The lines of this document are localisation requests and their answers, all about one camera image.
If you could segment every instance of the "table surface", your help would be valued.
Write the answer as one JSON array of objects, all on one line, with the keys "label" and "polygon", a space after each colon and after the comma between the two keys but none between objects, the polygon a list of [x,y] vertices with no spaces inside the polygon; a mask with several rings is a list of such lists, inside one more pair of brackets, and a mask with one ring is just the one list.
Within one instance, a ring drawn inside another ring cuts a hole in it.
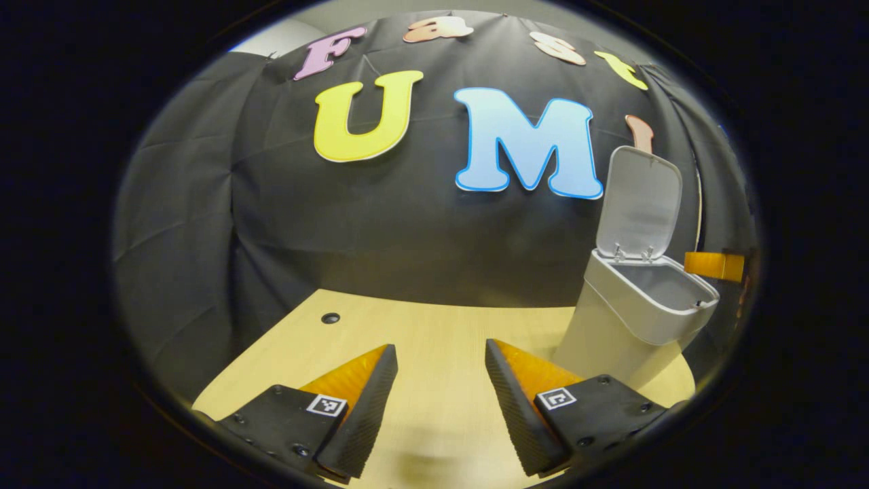
[{"label": "table surface", "polygon": [[[324,324],[329,312],[341,319]],[[525,475],[510,443],[486,372],[485,343],[497,338],[551,358],[573,313],[573,307],[431,305],[318,290],[218,375],[193,409],[223,419],[271,385],[300,387],[391,343],[398,375],[365,471],[349,485],[531,486],[541,479]],[[639,392],[665,407],[688,399],[694,382],[685,359],[676,358]]]}]

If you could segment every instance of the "open lid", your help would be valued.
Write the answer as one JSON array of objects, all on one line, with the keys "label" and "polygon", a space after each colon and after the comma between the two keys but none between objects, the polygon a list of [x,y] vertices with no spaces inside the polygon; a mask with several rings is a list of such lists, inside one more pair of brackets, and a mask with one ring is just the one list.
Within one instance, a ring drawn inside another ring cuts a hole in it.
[{"label": "open lid", "polygon": [[600,254],[660,257],[673,237],[681,200],[682,176],[674,164],[630,146],[616,148],[598,223]]}]

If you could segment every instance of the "white trash can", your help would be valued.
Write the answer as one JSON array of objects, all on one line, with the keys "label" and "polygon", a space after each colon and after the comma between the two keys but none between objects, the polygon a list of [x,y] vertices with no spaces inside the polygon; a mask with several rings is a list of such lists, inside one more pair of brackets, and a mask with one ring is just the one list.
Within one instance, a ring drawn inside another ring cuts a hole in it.
[{"label": "white trash can", "polygon": [[629,146],[613,151],[597,248],[556,364],[639,389],[706,325],[719,293],[664,256],[681,197],[675,165]]}]

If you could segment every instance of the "yellow letter u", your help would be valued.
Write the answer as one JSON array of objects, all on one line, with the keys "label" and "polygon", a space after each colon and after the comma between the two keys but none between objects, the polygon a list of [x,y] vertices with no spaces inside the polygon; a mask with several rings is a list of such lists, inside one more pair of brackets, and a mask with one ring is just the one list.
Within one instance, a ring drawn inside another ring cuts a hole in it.
[{"label": "yellow letter u", "polygon": [[314,147],[329,161],[347,162],[370,159],[389,151],[401,141],[410,120],[410,92],[422,80],[421,71],[397,71],[378,77],[375,85],[383,87],[381,121],[370,132],[350,134],[347,121],[350,101],[362,90],[351,82],[324,90],[314,101],[320,105],[314,124]]}]

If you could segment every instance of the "letter m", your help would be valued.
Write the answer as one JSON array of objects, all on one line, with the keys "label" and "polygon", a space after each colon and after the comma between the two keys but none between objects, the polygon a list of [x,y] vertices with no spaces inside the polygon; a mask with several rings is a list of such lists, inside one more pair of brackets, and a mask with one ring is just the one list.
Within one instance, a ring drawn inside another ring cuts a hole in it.
[{"label": "letter m", "polygon": [[502,191],[510,175],[498,162],[498,145],[526,190],[537,188],[555,151],[555,172],[549,189],[565,197],[596,199],[603,185],[594,175],[588,121],[583,104],[553,98],[537,125],[528,121],[510,96],[492,88],[457,90],[454,98],[468,108],[468,167],[455,175],[466,191]]}]

